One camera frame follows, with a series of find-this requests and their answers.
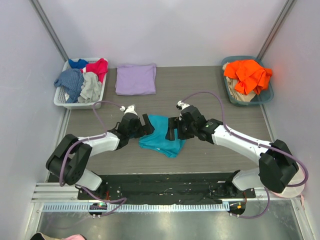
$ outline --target wall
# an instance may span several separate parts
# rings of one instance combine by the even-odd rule
[[[274,99],[266,112],[276,138],[284,140],[310,174],[304,197],[320,225],[319,59],[320,2],[297,1],[263,62],[273,69]]]
[[[256,56],[285,0],[40,0],[70,58],[220,65]]]
[[[53,104],[63,61],[29,1],[0,1],[0,22],[0,238],[18,240],[63,116]]]

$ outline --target blue cloth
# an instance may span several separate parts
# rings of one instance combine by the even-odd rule
[[[151,149],[165,154],[168,158],[177,157],[186,140],[178,139],[177,129],[174,130],[174,141],[166,139],[169,120],[166,116],[149,115],[149,120],[154,127],[154,132],[151,135],[141,137],[139,146],[143,149]]]
[[[60,76],[55,80],[54,86],[65,88],[69,99],[66,101],[67,104],[73,104],[78,101],[78,97],[81,93],[81,86],[84,83],[84,75],[79,69],[67,69],[63,71]]]
[[[78,61],[72,61],[71,59],[69,59],[68,62],[72,69],[83,69],[88,64],[86,60],[83,60],[81,58]]]

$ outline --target orange cloth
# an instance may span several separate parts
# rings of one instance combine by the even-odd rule
[[[238,79],[234,89],[239,93],[248,95],[251,91],[260,94],[262,90],[268,89],[272,70],[264,68],[255,60],[238,60],[229,63],[224,75],[231,79]]]

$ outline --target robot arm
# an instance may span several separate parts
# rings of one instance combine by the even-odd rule
[[[145,125],[142,125],[135,106],[131,105],[124,111],[121,122],[115,128],[108,130],[106,134],[89,137],[76,137],[67,134],[56,147],[48,161],[46,168],[55,176],[59,177],[63,160],[68,149],[77,141],[88,139],[79,143],[68,156],[63,171],[63,181],[68,185],[80,185],[99,193],[104,193],[102,179],[97,174],[86,169],[90,157],[106,152],[116,151],[128,144],[129,139],[140,138],[154,132],[148,115],[142,115]]]
[[[179,139],[186,140],[196,136],[201,141],[232,149],[257,164],[257,168],[238,170],[226,180],[227,190],[231,195],[256,187],[266,187],[275,193],[281,193],[299,170],[297,163],[291,158],[260,146],[271,146],[291,154],[283,141],[263,141],[227,127],[228,131],[221,121],[213,118],[206,120],[196,107],[181,101],[177,108],[181,110],[180,116],[169,118],[166,139],[174,140],[174,129],[177,129]]]

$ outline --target folded purple towel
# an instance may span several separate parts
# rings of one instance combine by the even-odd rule
[[[156,65],[124,64],[117,67],[115,93],[117,95],[156,94]]]

